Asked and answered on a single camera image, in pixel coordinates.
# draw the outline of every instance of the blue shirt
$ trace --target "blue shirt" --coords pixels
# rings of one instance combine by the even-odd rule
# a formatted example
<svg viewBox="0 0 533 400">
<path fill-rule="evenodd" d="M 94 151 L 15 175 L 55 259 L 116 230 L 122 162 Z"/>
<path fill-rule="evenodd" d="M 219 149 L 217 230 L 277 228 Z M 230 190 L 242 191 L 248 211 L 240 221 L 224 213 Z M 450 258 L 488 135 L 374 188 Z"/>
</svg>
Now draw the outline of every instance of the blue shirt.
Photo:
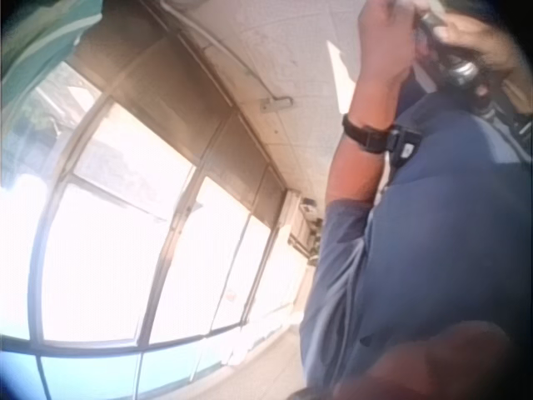
<svg viewBox="0 0 533 400">
<path fill-rule="evenodd" d="M 371 207 L 326 209 L 301 324 L 310 387 L 364 373 L 398 343 L 483 320 L 531 351 L 531 166 L 446 96 L 400 124 L 424 138 Z"/>
</svg>

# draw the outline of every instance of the ceiling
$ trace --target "ceiling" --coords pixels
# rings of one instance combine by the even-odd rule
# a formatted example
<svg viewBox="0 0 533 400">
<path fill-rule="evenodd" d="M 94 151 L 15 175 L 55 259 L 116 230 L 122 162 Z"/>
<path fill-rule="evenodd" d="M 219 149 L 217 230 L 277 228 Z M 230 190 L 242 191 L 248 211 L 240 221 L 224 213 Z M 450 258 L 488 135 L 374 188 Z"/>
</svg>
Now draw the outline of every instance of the ceiling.
<svg viewBox="0 0 533 400">
<path fill-rule="evenodd" d="M 249 70 L 189 29 L 254 126 L 291 188 L 316 200 L 359 73 L 356 21 L 365 0 L 167 0 L 221 41 Z M 292 107 L 264 113 L 262 99 Z"/>
</svg>

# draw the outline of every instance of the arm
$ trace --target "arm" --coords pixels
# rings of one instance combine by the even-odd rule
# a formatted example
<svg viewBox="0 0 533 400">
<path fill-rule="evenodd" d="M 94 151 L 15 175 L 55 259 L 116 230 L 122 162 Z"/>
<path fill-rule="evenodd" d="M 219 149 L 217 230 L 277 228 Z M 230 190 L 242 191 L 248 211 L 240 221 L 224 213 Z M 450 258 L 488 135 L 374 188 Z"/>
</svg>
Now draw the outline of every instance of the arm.
<svg viewBox="0 0 533 400">
<path fill-rule="evenodd" d="M 361 74 L 348 119 L 357 126 L 386 129 L 396 114 L 400 87 L 412 65 L 414 10 L 409 3 L 368 0 L 359 17 Z M 385 157 L 361 150 L 343 137 L 331 162 L 326 205 L 340 199 L 373 204 Z"/>
</svg>

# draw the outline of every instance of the tiled floor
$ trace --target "tiled floor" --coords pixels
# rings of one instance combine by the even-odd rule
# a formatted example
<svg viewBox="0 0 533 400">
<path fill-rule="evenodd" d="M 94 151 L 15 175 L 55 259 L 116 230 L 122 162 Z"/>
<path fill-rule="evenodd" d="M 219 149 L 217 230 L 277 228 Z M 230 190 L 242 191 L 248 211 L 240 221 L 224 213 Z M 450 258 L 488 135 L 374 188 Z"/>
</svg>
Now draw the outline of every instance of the tiled floor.
<svg viewBox="0 0 533 400">
<path fill-rule="evenodd" d="M 299 341 L 297 329 L 289 329 L 256 359 L 192 400 L 285 400 L 305 386 Z"/>
</svg>

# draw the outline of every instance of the wrist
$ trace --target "wrist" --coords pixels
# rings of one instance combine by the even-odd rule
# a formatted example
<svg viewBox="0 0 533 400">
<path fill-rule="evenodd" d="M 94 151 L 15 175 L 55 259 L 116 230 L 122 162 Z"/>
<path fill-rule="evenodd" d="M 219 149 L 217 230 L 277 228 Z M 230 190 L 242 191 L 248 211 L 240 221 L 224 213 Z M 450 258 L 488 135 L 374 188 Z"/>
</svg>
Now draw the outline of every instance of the wrist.
<svg viewBox="0 0 533 400">
<path fill-rule="evenodd" d="M 387 129 L 394 122 L 401 82 L 383 82 L 367 77 L 357 80 L 348 119 L 354 125 Z"/>
</svg>

